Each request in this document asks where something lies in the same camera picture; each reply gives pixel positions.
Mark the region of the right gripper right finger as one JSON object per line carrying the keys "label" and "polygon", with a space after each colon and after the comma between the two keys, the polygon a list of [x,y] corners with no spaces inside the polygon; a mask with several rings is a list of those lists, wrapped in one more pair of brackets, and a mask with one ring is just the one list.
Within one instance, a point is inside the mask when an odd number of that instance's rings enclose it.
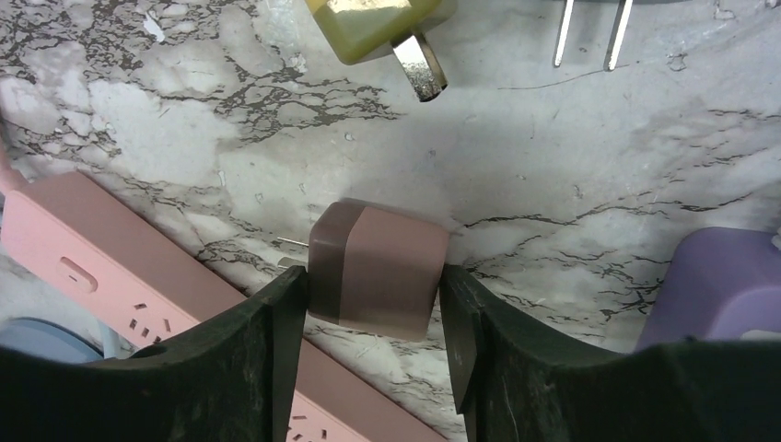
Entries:
{"label": "right gripper right finger", "polygon": [[560,332],[448,265],[440,308],[471,441],[776,441],[780,345],[687,339],[633,354]]}

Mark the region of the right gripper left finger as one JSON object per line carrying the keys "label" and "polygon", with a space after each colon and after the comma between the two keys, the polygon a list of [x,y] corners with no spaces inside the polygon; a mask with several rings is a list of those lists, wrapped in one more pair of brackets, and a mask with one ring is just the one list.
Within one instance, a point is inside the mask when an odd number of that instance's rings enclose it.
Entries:
{"label": "right gripper left finger", "polygon": [[293,266],[258,293],[127,359],[1,353],[5,441],[283,441],[309,302]]}

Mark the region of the brown pink plug adapter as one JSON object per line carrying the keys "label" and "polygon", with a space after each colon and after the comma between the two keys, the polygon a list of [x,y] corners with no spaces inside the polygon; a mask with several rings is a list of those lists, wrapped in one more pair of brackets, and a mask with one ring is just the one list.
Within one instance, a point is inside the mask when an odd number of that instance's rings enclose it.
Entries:
{"label": "brown pink plug adapter", "polygon": [[360,200],[334,202],[309,232],[309,315],[420,342],[448,247],[438,224]]}

